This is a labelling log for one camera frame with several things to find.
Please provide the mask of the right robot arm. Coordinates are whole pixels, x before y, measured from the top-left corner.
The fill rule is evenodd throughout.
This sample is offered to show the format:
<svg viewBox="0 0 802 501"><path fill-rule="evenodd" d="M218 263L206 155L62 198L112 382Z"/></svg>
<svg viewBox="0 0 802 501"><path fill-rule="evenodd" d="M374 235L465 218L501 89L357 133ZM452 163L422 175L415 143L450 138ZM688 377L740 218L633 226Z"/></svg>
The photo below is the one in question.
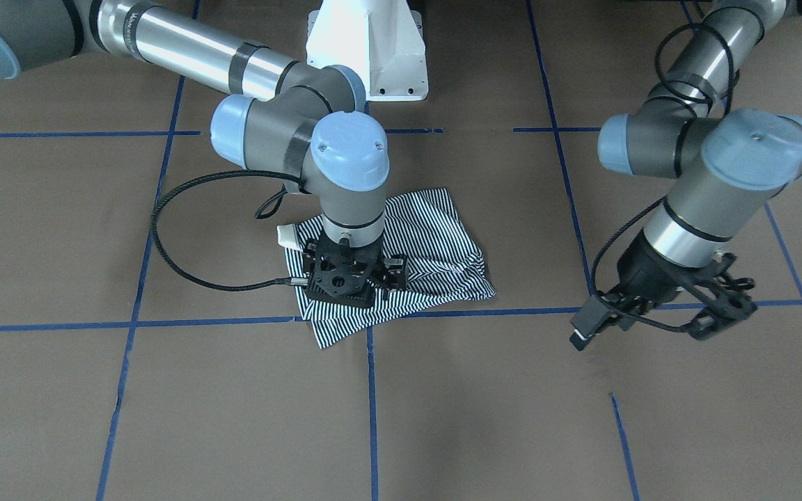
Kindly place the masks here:
<svg viewBox="0 0 802 501"><path fill-rule="evenodd" d="M92 51L164 67L225 94L210 139L236 169L178 185L152 211L152 242L179 276L232 291L168 256L158 229L166 206L198 185L265 177L283 188L256 218L273 216L289 194L309 194L320 200L322 228L301 247L302 276L235 291L286 285L315 301L369 308L377 289L407 288L407 257L383 250L387 134L365 112L365 86L353 70L309 66L152 1L0 1L0 80Z"/></svg>

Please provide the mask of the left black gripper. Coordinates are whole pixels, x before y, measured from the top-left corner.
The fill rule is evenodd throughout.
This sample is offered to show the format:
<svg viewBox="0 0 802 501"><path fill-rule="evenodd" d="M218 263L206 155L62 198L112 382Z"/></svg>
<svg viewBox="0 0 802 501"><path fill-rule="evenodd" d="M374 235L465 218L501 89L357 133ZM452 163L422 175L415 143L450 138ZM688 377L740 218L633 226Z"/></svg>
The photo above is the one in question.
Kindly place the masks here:
<svg viewBox="0 0 802 501"><path fill-rule="evenodd" d="M618 260L617 271L620 282L614 293L593 294L571 319L574 330L569 341L577 351L583 351L608 327L618 326L627 332L636 323L613 310L636 314L649 302L659 305L674 301L682 279L694 269L665 259L640 231Z"/></svg>

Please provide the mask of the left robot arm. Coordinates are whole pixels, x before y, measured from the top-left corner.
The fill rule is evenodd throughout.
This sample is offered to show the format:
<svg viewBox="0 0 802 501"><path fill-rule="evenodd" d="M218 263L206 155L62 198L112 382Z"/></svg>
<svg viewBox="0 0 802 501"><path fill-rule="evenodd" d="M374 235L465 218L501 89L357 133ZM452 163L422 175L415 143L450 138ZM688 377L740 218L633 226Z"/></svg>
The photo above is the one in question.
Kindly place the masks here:
<svg viewBox="0 0 802 501"><path fill-rule="evenodd" d="M617 263L618 284L596 289L571 324L583 350L610 326L637 321L704 340L757 309L749 278L734 278L725 252L767 200L802 178L802 118L726 106L739 67L781 20L802 15L802 1L715 1L677 60L663 69L639 111L609 118L599 131L599 161L626 175L674 180L644 209L648 222Z"/></svg>

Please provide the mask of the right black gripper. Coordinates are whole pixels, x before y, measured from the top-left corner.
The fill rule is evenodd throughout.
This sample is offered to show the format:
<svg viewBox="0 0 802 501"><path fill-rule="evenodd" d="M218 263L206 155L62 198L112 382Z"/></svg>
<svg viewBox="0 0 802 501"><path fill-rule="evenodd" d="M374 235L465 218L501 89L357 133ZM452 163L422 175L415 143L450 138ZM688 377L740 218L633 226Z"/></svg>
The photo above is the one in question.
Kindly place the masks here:
<svg viewBox="0 0 802 501"><path fill-rule="evenodd" d="M361 286L377 276L382 301L393 289L407 289L407 256L383 256L383 237L354 247L332 241L327 234L317 240L317 283L321 286Z"/></svg>

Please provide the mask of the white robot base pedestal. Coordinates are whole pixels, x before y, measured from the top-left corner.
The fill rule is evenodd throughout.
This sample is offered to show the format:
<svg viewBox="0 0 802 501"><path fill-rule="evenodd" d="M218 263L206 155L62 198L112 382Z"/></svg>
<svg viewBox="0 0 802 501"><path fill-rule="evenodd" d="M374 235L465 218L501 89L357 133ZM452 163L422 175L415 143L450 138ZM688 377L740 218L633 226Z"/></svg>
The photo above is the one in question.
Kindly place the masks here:
<svg viewBox="0 0 802 501"><path fill-rule="evenodd" d="M306 62L349 67L370 102L430 94L421 9L407 1L324 1L308 14Z"/></svg>

